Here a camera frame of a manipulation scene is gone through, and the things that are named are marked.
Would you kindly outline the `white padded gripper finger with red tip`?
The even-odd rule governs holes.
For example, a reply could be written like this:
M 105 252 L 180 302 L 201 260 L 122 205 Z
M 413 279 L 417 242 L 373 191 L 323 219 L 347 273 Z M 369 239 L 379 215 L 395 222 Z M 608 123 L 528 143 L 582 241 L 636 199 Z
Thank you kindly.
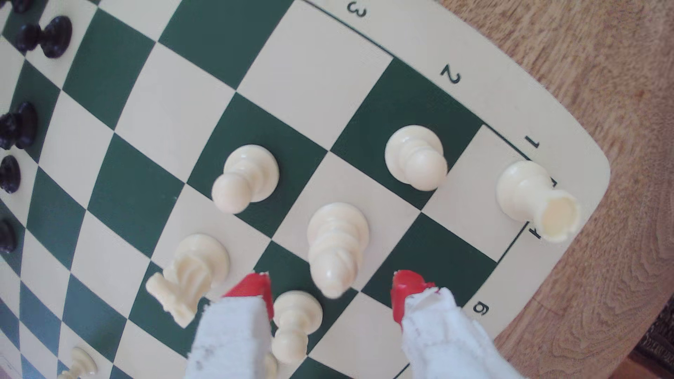
M 391 302 L 414 378 L 523 378 L 449 288 L 399 270 L 392 278 Z
M 267 378 L 272 281 L 252 272 L 205 307 L 187 358 L 185 378 Z

